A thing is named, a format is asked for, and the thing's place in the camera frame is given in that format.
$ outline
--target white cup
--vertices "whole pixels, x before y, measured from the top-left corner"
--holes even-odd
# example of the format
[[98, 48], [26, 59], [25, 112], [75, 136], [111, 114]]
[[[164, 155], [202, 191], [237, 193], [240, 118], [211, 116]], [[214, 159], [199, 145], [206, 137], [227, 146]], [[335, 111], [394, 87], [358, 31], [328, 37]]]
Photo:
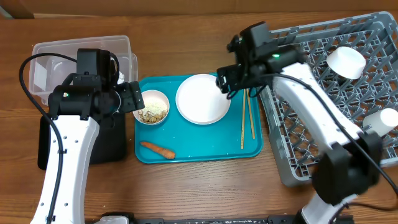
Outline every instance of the white cup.
[[380, 110], [363, 119], [363, 126], [370, 125], [366, 132], [376, 132], [383, 136], [398, 126], [398, 112], [391, 108]]
[[352, 80], [361, 76], [366, 65], [361, 53], [349, 47], [337, 48], [326, 58], [326, 62], [338, 75]]

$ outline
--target wooden chopstick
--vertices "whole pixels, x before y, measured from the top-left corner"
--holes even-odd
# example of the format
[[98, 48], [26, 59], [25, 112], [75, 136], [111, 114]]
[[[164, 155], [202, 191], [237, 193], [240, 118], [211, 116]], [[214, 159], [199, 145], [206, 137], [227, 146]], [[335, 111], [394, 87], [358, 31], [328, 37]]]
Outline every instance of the wooden chopstick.
[[249, 114], [250, 114], [251, 136], [253, 139], [255, 139], [256, 135], [254, 134], [253, 115], [251, 114], [251, 102], [250, 102], [249, 90], [246, 90], [246, 91], [248, 93], [248, 106], [249, 106]]
[[242, 112], [242, 136], [241, 136], [241, 149], [243, 149], [243, 140], [244, 140], [244, 111], [246, 109], [245, 105], [246, 101], [246, 89], [243, 89], [243, 112]]

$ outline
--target white object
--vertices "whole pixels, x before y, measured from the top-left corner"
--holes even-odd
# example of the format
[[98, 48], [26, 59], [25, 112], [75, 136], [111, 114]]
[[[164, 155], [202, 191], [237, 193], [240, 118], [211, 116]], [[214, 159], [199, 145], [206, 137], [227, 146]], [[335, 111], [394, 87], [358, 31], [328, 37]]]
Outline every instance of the white object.
[[332, 206], [325, 203], [318, 194], [315, 194], [310, 203], [303, 207], [301, 214], [308, 224], [326, 224], [344, 204], [356, 197], [357, 195], [350, 195], [338, 205]]
[[122, 72], [119, 71], [119, 79], [118, 79], [118, 84], [124, 83], [124, 75]]
[[[84, 197], [88, 164], [100, 126], [93, 118], [80, 120], [80, 116], [59, 116], [54, 121], [61, 137], [63, 166], [61, 184], [55, 204], [55, 223], [84, 223]], [[58, 141], [51, 128], [50, 155], [45, 172], [42, 195], [31, 224], [44, 224], [49, 214], [58, 169]]]
[[370, 125], [366, 132], [374, 131], [383, 136], [398, 126], [398, 112], [391, 108], [380, 110], [363, 119], [363, 126]]
[[[166, 116], [163, 119], [161, 119], [160, 121], [158, 121], [154, 124], [148, 124], [148, 125], [160, 124], [161, 122], [163, 122], [166, 119], [167, 115], [169, 114], [170, 103], [169, 103], [169, 99], [167, 99], [167, 96], [165, 94], [163, 94], [161, 91], [157, 91], [157, 90], [147, 90], [147, 91], [142, 92], [142, 99], [144, 100], [144, 104], [146, 107], [143, 109], [144, 114], [146, 114], [146, 111], [150, 110], [151, 108], [156, 110], [156, 111], [150, 110], [151, 112], [153, 112], [155, 114], [159, 114], [163, 110], [162, 104], [166, 105], [166, 110], [167, 110]], [[154, 108], [155, 105], [153, 105], [153, 104], [158, 104], [159, 108]], [[134, 117], [139, 122], [141, 122], [142, 124], [147, 124], [147, 123], [144, 123], [143, 121], [141, 121], [138, 111], [133, 111], [132, 113], [133, 113]]]
[[[119, 60], [120, 72], [124, 74], [123, 81], [132, 82], [138, 79], [137, 57], [131, 52], [130, 40], [125, 35], [39, 43], [34, 46], [32, 55], [57, 53], [76, 58], [79, 48], [103, 49], [114, 53]], [[30, 62], [29, 91], [40, 96], [42, 103], [47, 105], [49, 94], [54, 88], [75, 72], [76, 63], [67, 59], [55, 56], [35, 58]]]
[[[283, 68], [282, 74], [298, 78], [306, 84], [311, 85], [311, 87], [321, 96], [326, 105], [328, 105], [329, 109], [336, 116], [338, 121], [345, 127], [348, 134], [354, 139], [359, 138], [357, 133], [362, 132], [362, 130], [344, 116], [330, 100], [328, 95], [321, 89], [317, 81], [314, 79], [308, 64], [295, 63], [289, 65]], [[338, 142], [341, 145], [350, 142], [310, 90], [304, 88], [304, 86], [295, 81], [275, 77], [274, 91], [277, 95], [283, 97], [292, 109], [297, 112], [299, 118], [304, 121], [306, 127], [311, 133], [311, 136], [318, 144], [319, 154], [331, 149], [331, 145], [335, 142]]]
[[334, 72], [352, 80], [361, 76], [366, 65], [361, 53], [349, 47], [337, 48], [326, 58], [326, 62]]
[[177, 90], [175, 102], [180, 114], [195, 124], [212, 124], [228, 112], [231, 100], [216, 86], [216, 77], [199, 74], [187, 78]]
[[129, 224], [129, 219], [122, 216], [107, 216], [102, 217], [101, 220], [95, 224]]

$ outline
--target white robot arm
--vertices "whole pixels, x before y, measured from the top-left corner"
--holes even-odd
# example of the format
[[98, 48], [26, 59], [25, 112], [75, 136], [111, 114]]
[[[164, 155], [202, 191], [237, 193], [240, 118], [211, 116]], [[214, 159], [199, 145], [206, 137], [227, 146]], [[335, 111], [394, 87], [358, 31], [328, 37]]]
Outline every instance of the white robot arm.
[[[242, 31], [242, 37], [234, 37], [228, 45], [228, 49], [230, 52], [236, 52], [238, 62], [236, 65], [219, 68], [216, 84], [223, 93], [228, 93], [228, 98], [232, 98], [238, 90], [243, 88], [270, 85], [298, 113], [319, 145], [319, 151], [323, 157], [320, 160], [318, 171], [313, 174], [313, 185], [317, 194], [297, 214], [294, 224], [327, 223], [345, 203], [354, 199], [357, 194], [365, 192], [379, 179], [379, 173], [375, 172], [367, 161], [357, 161], [355, 149], [350, 151], [352, 140], [350, 141], [348, 136], [360, 141], [364, 146], [369, 146], [367, 147], [368, 153], [375, 158], [377, 163], [380, 160], [380, 154], [377, 151], [378, 147], [381, 147], [381, 140], [378, 138], [374, 142], [374, 139], [370, 141], [369, 137], [364, 137], [362, 130], [348, 120], [318, 86], [310, 67], [300, 58], [300, 53], [289, 46], [279, 48], [277, 44], [268, 39], [268, 31], [266, 27], [264, 29], [264, 25], [264, 23], [255, 24]], [[142, 101], [142, 96], [141, 99], [136, 96], [131, 101], [134, 103], [132, 108], [127, 110], [123, 107], [125, 105], [123, 100], [126, 98], [123, 93], [128, 85], [122, 86], [121, 91], [118, 91], [116, 87], [116, 91], [114, 91], [111, 85], [113, 81], [107, 80], [108, 70], [102, 74], [103, 71], [96, 70], [97, 66], [84, 66], [89, 61], [95, 61], [85, 60], [85, 57], [95, 57], [92, 54], [93, 52], [88, 49], [78, 52], [78, 65], [81, 62], [81, 66], [77, 66], [78, 70], [80, 68], [80, 72], [78, 71], [79, 75], [76, 77], [76, 74], [73, 76], [73, 86], [69, 86], [68, 83], [58, 86], [54, 89], [53, 96], [49, 98], [49, 114], [61, 134], [64, 145], [64, 164], [54, 213], [52, 218], [48, 218], [55, 179], [58, 177], [56, 170], [59, 156], [58, 144], [56, 144], [58, 140], [52, 129], [44, 187], [32, 224], [84, 223], [83, 201], [86, 178], [91, 150], [98, 136], [98, 121], [105, 114], [114, 113], [116, 105], [119, 105], [119, 112], [140, 109], [138, 102]], [[100, 58], [106, 58], [103, 54], [107, 56], [109, 52], [97, 52], [96, 54], [97, 57], [102, 55]], [[276, 73], [287, 75], [287, 77], [269, 75]], [[90, 74], [103, 77], [98, 80], [104, 80], [105, 86], [104, 83], [101, 85], [94, 79], [95, 75], [90, 76]], [[331, 118], [329, 111], [310, 90], [289, 78], [301, 80], [309, 85], [325, 102], [331, 114], [338, 119], [348, 135], [342, 133]], [[127, 92], [136, 92], [134, 87], [130, 86], [130, 88]], [[127, 224], [129, 220], [123, 216], [110, 216], [103, 217], [99, 223]]]

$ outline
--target dish rack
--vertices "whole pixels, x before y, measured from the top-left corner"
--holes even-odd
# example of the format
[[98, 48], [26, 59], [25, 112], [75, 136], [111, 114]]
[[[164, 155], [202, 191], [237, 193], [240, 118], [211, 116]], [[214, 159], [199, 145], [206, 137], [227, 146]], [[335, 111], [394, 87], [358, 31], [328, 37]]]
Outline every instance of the dish rack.
[[[293, 44], [307, 54], [318, 84], [340, 111], [364, 131], [362, 120], [384, 108], [398, 110], [398, 28], [388, 12], [337, 19], [271, 31], [279, 45]], [[339, 77], [326, 64], [337, 47], [351, 47], [366, 59], [357, 80]], [[269, 88], [260, 94], [269, 124], [269, 140], [282, 182], [289, 187], [309, 183], [318, 163], [318, 146], [304, 123]], [[398, 164], [398, 129], [384, 137], [382, 166]]]

